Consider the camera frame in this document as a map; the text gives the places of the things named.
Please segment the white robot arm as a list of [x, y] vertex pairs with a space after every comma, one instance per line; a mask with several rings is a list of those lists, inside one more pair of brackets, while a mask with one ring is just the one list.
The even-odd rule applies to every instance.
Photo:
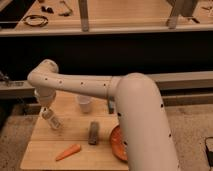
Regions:
[[58, 90], [112, 101], [129, 171], [181, 171], [159, 88], [149, 76], [64, 75], [54, 61], [45, 59], [27, 81], [44, 107], [51, 105]]

